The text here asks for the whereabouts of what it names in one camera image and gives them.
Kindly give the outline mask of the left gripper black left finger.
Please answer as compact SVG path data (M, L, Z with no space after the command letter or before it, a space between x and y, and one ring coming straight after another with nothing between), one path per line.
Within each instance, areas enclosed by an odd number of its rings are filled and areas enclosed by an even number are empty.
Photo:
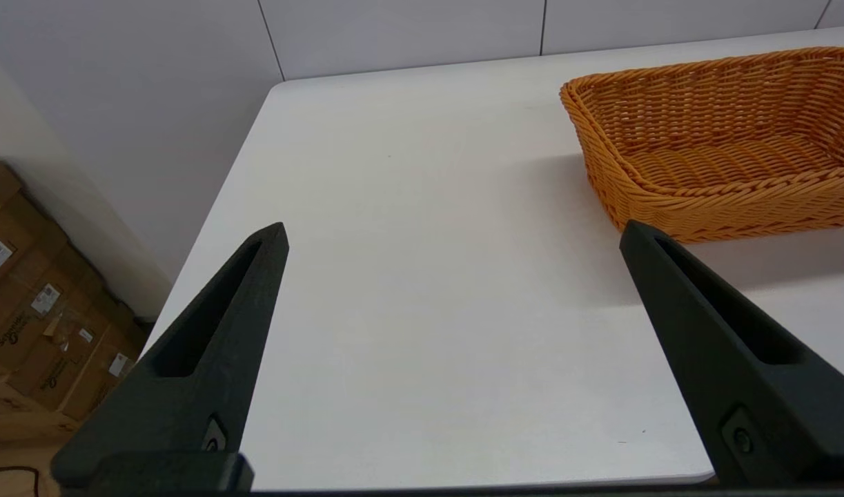
M60 487L251 487L239 447L288 252L280 222L242 242L53 457Z

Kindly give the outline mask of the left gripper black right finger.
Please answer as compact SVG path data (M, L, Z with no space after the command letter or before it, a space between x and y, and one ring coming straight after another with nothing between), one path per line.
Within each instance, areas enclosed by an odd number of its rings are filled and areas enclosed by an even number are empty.
M718 480L844 487L844 375L661 230L620 250Z

